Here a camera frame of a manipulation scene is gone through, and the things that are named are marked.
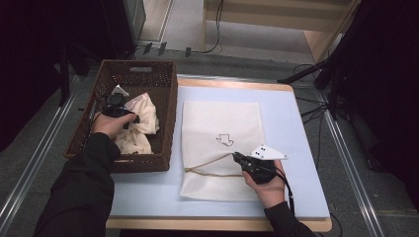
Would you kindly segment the light wooden shelf unit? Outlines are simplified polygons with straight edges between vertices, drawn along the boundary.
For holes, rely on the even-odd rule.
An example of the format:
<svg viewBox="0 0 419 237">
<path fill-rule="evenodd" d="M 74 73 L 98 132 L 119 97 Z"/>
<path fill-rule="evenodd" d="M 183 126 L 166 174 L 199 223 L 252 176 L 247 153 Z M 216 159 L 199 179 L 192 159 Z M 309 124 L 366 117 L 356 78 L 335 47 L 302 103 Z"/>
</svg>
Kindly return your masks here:
<svg viewBox="0 0 419 237">
<path fill-rule="evenodd" d="M 351 24 L 361 0 L 223 0 L 228 23 L 303 30 L 315 62 Z"/>
</svg>

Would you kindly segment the light blue table mat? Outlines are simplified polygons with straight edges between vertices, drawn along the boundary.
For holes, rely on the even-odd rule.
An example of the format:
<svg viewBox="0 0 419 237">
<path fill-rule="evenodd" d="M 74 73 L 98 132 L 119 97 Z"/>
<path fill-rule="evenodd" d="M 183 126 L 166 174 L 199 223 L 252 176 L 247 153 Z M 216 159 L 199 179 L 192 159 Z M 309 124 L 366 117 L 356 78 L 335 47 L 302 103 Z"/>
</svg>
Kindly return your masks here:
<svg viewBox="0 0 419 237">
<path fill-rule="evenodd" d="M 184 102 L 258 102 L 267 144 L 288 156 L 283 162 L 293 191 L 296 217 L 305 222 L 323 221 L 329 210 L 293 89 L 226 89 L 181 86 L 178 105 Z M 172 157 L 167 172 L 114 174 L 116 193 L 110 218 L 262 218 L 259 201 L 205 201 L 180 196 L 181 119 L 176 118 Z"/>
</svg>

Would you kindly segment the person's right hand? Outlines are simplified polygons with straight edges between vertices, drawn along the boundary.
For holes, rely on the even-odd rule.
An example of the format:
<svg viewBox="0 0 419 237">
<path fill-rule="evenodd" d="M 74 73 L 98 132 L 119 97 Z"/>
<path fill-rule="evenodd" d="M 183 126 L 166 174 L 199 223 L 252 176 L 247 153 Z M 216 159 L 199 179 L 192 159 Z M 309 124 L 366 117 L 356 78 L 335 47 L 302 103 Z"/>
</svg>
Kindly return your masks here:
<svg viewBox="0 0 419 237">
<path fill-rule="evenodd" d="M 245 171 L 242 172 L 246 184 L 254 190 L 259 201 L 265 208 L 271 208 L 285 201 L 285 183 L 275 177 L 267 184 L 257 185 L 252 177 Z"/>
</svg>

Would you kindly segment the black metal stand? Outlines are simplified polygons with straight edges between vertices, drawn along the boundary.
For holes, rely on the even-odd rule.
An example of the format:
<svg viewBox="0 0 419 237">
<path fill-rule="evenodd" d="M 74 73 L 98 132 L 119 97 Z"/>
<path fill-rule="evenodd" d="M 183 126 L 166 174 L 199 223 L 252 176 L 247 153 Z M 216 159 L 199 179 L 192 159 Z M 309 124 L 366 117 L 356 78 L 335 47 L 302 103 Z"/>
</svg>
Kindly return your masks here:
<svg viewBox="0 0 419 237">
<path fill-rule="evenodd" d="M 69 66 L 72 66 L 77 75 L 86 75 L 89 66 L 84 59 L 83 47 L 76 43 L 65 43 L 59 51 L 59 74 L 60 74 L 60 102 L 62 107 L 70 96 L 69 89 Z"/>
</svg>

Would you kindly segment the metal floor rail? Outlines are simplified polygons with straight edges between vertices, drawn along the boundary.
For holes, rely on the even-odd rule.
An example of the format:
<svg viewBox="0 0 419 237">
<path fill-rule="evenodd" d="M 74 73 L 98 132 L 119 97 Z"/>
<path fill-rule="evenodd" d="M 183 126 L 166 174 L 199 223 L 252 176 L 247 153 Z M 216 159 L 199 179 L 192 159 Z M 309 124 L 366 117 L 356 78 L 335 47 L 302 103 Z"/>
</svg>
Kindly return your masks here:
<svg viewBox="0 0 419 237">
<path fill-rule="evenodd" d="M 326 121 L 370 236 L 385 237 L 381 224 L 378 220 L 376 210 L 371 202 L 359 172 L 356 169 L 352 154 L 343 137 L 337 120 L 332 117 L 330 112 L 327 112 Z"/>
<path fill-rule="evenodd" d="M 15 140 L 0 152 L 0 236 L 7 232 L 43 159 L 53 143 L 79 89 L 80 77 L 70 79 L 70 95 L 62 106 L 53 94 L 25 125 Z"/>
</svg>

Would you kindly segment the person's left hand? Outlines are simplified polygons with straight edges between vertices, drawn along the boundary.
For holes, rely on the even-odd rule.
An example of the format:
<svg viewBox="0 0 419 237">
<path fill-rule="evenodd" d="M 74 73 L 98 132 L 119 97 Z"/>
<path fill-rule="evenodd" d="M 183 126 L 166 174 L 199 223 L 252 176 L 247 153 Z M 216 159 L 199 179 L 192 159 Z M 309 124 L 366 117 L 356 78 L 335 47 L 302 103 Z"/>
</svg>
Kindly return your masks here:
<svg viewBox="0 0 419 237">
<path fill-rule="evenodd" d="M 119 118 L 112 118 L 102 114 L 96 115 L 92 124 L 91 131 L 93 133 L 104 133 L 110 139 L 114 139 L 124 128 L 126 123 L 130 123 L 136 119 L 135 114 L 128 114 Z"/>
</svg>

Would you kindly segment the black tripod stand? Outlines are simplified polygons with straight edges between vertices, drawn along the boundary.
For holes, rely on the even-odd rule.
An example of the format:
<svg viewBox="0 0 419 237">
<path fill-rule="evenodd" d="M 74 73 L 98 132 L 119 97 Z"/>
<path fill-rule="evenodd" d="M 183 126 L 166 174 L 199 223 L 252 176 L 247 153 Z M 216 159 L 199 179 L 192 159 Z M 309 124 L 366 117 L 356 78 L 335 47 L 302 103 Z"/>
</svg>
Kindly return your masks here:
<svg viewBox="0 0 419 237">
<path fill-rule="evenodd" d="M 328 97 L 327 110 L 334 119 L 337 114 L 337 94 L 339 79 L 343 75 L 342 63 L 344 56 L 348 51 L 349 44 L 352 41 L 356 31 L 358 30 L 362 14 L 358 13 L 358 6 L 363 0 L 351 0 L 348 12 L 346 13 L 343 22 L 339 25 L 337 32 L 345 31 L 341 40 L 337 43 L 335 49 L 323 60 L 307 67 L 306 69 L 294 74 L 285 79 L 279 79 L 278 83 L 291 84 L 301 78 L 312 74 L 316 71 L 319 75 L 314 81 L 314 86 L 318 90 L 323 90 L 328 84 L 331 84 L 331 91 Z"/>
</svg>

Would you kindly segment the brown wicker basket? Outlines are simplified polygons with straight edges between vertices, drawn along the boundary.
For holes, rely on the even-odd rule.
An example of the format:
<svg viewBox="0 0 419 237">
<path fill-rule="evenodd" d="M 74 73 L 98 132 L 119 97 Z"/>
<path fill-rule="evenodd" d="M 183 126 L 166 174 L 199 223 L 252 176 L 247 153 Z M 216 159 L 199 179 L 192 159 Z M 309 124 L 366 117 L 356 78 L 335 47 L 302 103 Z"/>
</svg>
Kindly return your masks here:
<svg viewBox="0 0 419 237">
<path fill-rule="evenodd" d="M 104 60 L 64 157 L 74 157 L 85 146 L 94 113 L 106 104 L 107 97 L 116 86 L 121 86 L 132 98 L 147 93 L 156 107 L 160 129 L 147 137 L 151 145 L 149 154 L 122 154 L 113 164 L 112 171 L 167 171 L 170 167 L 178 93 L 176 65 L 171 61 Z"/>
</svg>

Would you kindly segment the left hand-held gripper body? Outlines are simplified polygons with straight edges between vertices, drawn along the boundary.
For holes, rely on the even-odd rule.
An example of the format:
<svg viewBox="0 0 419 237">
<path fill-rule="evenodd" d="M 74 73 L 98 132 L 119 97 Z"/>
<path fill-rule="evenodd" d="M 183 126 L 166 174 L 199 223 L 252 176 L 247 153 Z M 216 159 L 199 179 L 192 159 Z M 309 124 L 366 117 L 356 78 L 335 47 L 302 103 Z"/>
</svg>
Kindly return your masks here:
<svg viewBox="0 0 419 237">
<path fill-rule="evenodd" d="M 106 99 L 102 114 L 108 117 L 122 117 L 129 114 L 129 110 L 126 108 L 126 98 L 128 96 L 129 93 L 120 85 L 117 85 Z"/>
</svg>

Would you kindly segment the white mesh laundry bag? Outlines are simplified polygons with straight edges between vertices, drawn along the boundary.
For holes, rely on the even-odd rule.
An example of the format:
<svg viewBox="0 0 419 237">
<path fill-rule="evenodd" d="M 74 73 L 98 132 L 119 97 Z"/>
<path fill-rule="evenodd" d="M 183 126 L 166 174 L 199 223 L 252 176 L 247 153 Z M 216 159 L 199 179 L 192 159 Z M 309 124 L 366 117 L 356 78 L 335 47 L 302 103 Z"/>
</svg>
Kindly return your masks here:
<svg viewBox="0 0 419 237">
<path fill-rule="evenodd" d="M 183 198 L 254 201 L 233 154 L 250 154 L 265 142 L 257 103 L 186 101 L 181 125 Z"/>
</svg>

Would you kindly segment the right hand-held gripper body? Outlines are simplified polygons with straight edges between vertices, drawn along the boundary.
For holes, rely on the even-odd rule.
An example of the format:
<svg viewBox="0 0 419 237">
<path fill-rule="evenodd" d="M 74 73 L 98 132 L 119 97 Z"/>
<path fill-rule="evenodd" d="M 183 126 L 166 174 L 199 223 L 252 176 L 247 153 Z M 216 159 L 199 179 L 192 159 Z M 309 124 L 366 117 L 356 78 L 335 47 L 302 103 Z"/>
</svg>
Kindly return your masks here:
<svg viewBox="0 0 419 237">
<path fill-rule="evenodd" d="M 287 160 L 288 156 L 268 145 L 262 144 L 245 156 L 243 170 L 257 185 L 267 184 L 276 177 L 276 160 Z"/>
</svg>

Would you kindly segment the wooden table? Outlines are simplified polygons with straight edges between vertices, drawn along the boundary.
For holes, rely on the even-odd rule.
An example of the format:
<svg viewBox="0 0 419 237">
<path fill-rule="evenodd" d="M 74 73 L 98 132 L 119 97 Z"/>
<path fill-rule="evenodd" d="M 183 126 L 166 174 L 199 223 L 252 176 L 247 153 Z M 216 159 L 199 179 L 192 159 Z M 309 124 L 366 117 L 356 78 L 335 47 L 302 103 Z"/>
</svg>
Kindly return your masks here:
<svg viewBox="0 0 419 237">
<path fill-rule="evenodd" d="M 185 76 L 178 78 L 178 92 L 181 86 L 193 87 L 215 87 L 226 89 L 256 89 L 269 90 L 273 86 L 279 89 L 292 88 L 284 84 L 262 84 L 250 82 L 233 82 L 220 80 L 189 79 Z M 177 118 L 181 119 L 182 124 L 183 105 L 178 105 L 177 99 Z M 181 175 L 183 181 L 183 164 L 181 159 Z M 331 217 L 323 221 L 303 222 L 314 232 L 327 232 L 332 228 Z M 226 230 L 226 231 L 269 231 L 271 229 L 269 221 L 265 215 L 262 218 L 249 219 L 225 219 L 225 218 L 146 218 L 146 219 L 126 219 L 109 217 L 107 226 L 109 228 L 120 229 L 172 229 L 172 230 Z"/>
</svg>

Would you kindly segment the dark grey cabinet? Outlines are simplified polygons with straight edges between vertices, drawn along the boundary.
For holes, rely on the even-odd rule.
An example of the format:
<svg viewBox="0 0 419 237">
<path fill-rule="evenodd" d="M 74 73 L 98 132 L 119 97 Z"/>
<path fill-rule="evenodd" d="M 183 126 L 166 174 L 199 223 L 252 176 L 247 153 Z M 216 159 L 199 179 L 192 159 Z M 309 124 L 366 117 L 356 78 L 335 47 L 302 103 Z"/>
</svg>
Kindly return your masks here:
<svg viewBox="0 0 419 237">
<path fill-rule="evenodd" d="M 102 4 L 116 57 L 132 54 L 146 20 L 143 0 L 102 0 Z"/>
</svg>

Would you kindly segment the dark curtain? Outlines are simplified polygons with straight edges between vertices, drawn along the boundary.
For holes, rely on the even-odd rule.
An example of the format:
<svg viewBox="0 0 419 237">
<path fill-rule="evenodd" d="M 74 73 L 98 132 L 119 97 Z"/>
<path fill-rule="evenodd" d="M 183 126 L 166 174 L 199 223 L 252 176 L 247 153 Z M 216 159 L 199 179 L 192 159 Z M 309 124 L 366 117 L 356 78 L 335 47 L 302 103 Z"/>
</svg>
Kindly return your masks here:
<svg viewBox="0 0 419 237">
<path fill-rule="evenodd" d="M 0 152 L 60 90 L 63 44 L 102 58 L 103 25 L 102 0 L 0 0 Z"/>
<path fill-rule="evenodd" d="M 419 211 L 419 0 L 362 0 L 342 47 L 340 94 Z"/>
</svg>

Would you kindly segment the cream garment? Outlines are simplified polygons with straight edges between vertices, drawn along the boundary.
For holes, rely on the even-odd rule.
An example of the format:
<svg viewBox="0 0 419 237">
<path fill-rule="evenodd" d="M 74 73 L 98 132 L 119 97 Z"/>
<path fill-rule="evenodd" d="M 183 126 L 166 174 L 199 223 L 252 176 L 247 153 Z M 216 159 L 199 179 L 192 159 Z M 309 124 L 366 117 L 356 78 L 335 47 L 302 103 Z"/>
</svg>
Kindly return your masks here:
<svg viewBox="0 0 419 237">
<path fill-rule="evenodd" d="M 139 117 L 138 123 L 130 123 L 116 138 L 122 154 L 152 154 L 148 135 L 159 130 L 156 107 L 147 93 L 143 93 L 126 103 L 126 108 Z"/>
</svg>

